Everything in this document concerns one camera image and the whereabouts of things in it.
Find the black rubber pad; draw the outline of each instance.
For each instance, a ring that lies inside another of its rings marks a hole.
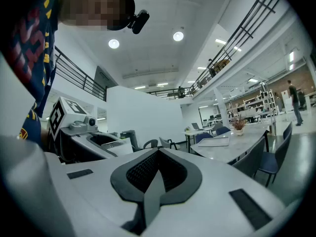
[[[243,190],[229,192],[255,230],[260,229],[272,218]]]
[[[67,175],[68,175],[69,179],[74,179],[74,178],[86,176],[86,175],[89,175],[92,173],[93,173],[93,171],[91,169],[84,169],[84,170],[68,173]]]

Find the fluorescent light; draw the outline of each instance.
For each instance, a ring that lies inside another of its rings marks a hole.
[[[294,60],[294,51],[290,53],[290,61]]]
[[[238,47],[236,47],[236,46],[234,47],[234,49],[236,49],[236,50],[239,51],[239,52],[241,51],[241,49],[238,48]]]
[[[175,41],[181,41],[183,39],[183,33],[182,32],[176,32],[174,35],[173,35],[173,39]]]
[[[257,82],[258,80],[251,78],[251,79],[249,79],[249,81],[250,82]]]
[[[119,41],[117,39],[112,39],[109,41],[109,47],[116,49],[119,47]]]
[[[218,43],[221,43],[221,44],[224,44],[224,45],[226,44],[225,41],[222,41],[222,40],[220,40],[220,39],[216,39],[215,42],[218,42]]]

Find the balcony railing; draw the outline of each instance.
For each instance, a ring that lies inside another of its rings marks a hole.
[[[209,64],[203,73],[192,84],[191,91],[201,89],[208,81],[215,77],[231,60],[232,56],[239,52],[242,46],[253,39],[254,33],[267,19],[270,13],[275,13],[275,7],[280,0],[256,0],[245,18],[234,31],[229,40],[213,59],[209,59]]]
[[[148,94],[161,97],[167,100],[174,100],[174,99],[193,96],[190,88],[165,89],[165,90],[151,91],[151,92],[148,92]]]
[[[107,100],[107,88],[103,88],[101,85],[96,83],[62,51],[60,51],[58,47],[55,47],[55,56],[56,74],[97,98],[100,98],[103,101]]]

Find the potted plant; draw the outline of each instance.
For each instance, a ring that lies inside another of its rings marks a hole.
[[[237,118],[232,119],[232,126],[236,130],[236,134],[238,136],[243,135],[243,127],[245,126],[245,120],[241,118],[241,116],[238,116]]]

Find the navy blue shirt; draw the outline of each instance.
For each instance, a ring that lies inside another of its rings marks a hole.
[[[58,0],[34,0],[11,32],[4,56],[26,89],[35,98],[20,137],[38,143],[40,119],[55,77],[54,33],[58,25]]]

